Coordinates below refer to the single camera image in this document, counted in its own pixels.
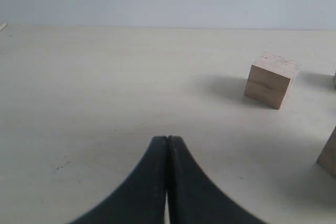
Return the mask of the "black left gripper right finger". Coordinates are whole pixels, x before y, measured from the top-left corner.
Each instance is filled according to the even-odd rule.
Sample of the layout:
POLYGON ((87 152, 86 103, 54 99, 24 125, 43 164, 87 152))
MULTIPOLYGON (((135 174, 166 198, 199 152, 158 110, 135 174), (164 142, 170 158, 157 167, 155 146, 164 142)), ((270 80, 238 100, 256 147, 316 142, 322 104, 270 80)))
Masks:
POLYGON ((166 190, 170 223, 263 223, 225 195, 179 136, 169 136, 166 190))

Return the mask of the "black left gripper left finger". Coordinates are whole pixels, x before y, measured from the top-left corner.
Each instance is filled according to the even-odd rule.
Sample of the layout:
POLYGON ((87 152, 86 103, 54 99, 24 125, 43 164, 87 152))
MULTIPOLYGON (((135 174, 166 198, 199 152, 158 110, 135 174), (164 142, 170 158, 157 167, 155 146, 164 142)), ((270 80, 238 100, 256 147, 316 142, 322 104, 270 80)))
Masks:
POLYGON ((153 137, 130 175, 72 223, 165 223, 166 157, 167 137, 153 137))

